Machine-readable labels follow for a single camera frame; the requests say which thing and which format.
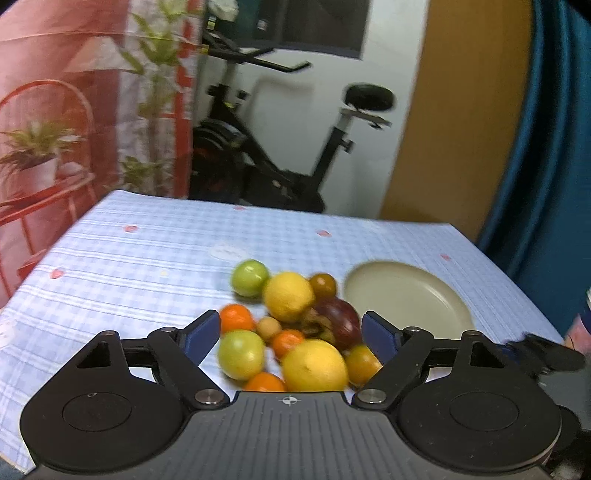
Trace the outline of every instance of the brown panel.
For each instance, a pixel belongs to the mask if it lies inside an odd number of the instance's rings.
[[[476,239],[519,121],[530,34],[530,0],[431,0],[381,218],[449,222]]]

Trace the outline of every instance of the exercise bike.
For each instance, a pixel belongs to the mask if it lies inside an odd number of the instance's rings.
[[[369,122],[376,129],[391,123],[370,112],[385,112],[394,107],[394,94],[377,85],[349,85],[339,119],[332,128],[311,175],[279,169],[256,141],[252,132],[237,116],[238,103],[230,103],[228,94],[236,66],[251,63],[284,73],[295,73],[311,67],[310,62],[286,67],[259,57],[274,48],[243,53],[229,39],[213,31],[203,34],[204,49],[209,56],[226,60],[221,82],[209,86],[213,96],[208,117],[193,129],[193,162],[189,198],[223,203],[242,203],[286,210],[322,213],[324,201],[319,188],[342,147],[350,152],[353,142],[347,130],[353,118]],[[238,92],[238,99],[248,97]]]

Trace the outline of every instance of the metal screw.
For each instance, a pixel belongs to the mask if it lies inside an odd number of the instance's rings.
[[[363,403],[376,404],[386,401],[386,393],[377,388],[367,388],[357,393],[357,398]]]
[[[195,393],[195,400],[204,405],[217,405],[223,402],[224,394],[214,388],[206,388]]]

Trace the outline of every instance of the beige plate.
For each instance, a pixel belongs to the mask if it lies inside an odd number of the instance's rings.
[[[359,314],[379,313],[402,329],[418,326],[436,338],[458,339],[474,328],[470,310],[444,281],[399,262],[368,262],[345,280],[344,298]]]

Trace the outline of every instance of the triangular cutout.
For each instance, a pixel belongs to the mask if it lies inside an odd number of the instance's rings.
[[[472,367],[505,368],[501,361],[482,342],[476,342],[472,345],[470,365]]]
[[[78,368],[98,368],[110,367],[111,358],[109,356],[109,344],[107,342],[98,343],[82,362]]]

